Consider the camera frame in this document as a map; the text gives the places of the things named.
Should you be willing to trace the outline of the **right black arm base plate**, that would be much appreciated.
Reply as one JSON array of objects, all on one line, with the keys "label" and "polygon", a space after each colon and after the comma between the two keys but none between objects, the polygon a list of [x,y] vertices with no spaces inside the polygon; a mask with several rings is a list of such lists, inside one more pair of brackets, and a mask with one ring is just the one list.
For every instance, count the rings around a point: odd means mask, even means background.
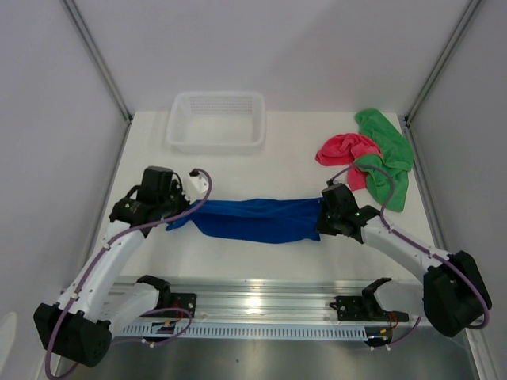
[{"label": "right black arm base plate", "polygon": [[374,293],[391,279],[383,277],[367,285],[360,295],[338,295],[329,303],[339,321],[408,322],[409,315],[401,311],[386,311],[375,300]]}]

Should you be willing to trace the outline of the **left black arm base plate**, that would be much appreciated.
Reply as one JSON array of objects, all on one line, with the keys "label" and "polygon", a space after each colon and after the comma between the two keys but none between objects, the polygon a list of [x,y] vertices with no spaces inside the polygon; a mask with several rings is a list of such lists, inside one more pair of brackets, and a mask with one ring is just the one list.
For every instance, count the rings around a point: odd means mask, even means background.
[{"label": "left black arm base plate", "polygon": [[151,317],[164,317],[169,319],[187,318],[187,314],[177,309],[183,309],[191,313],[192,317],[196,311],[197,294],[195,293],[172,293],[171,299],[162,308],[170,308],[173,311],[162,311],[151,315]]}]

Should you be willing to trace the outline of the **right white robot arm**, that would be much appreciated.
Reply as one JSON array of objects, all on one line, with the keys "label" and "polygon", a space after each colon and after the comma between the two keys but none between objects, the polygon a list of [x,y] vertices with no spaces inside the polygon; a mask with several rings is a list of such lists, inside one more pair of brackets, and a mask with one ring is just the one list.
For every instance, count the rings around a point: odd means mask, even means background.
[{"label": "right white robot arm", "polygon": [[389,312],[423,317],[447,337],[488,323],[492,301],[471,254],[426,245],[391,225],[382,211],[359,207],[345,184],[329,184],[322,191],[317,231],[375,249],[417,280],[382,278],[365,287],[361,308],[367,317],[376,320]]}]

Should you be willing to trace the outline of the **blue towel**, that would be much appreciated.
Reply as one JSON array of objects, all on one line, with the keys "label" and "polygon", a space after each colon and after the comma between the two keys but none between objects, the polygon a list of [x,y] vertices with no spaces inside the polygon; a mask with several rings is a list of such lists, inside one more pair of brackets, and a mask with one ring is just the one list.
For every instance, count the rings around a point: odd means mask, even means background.
[{"label": "blue towel", "polygon": [[319,198],[209,200],[199,210],[167,225],[192,222],[204,235],[265,244],[319,241]]}]

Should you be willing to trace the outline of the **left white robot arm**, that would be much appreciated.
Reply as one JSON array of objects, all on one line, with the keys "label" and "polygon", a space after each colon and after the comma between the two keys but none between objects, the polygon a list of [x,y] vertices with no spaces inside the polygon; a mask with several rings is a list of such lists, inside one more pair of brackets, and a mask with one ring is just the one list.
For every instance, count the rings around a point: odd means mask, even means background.
[{"label": "left white robot arm", "polygon": [[140,184],[114,204],[99,250],[54,304],[36,308],[33,320],[47,355],[95,367],[113,337],[137,317],[147,312],[161,317],[170,311],[170,283],[152,275],[138,278],[115,302],[107,304],[105,299],[156,222],[173,219],[188,207],[177,173],[159,166],[145,168]]}]

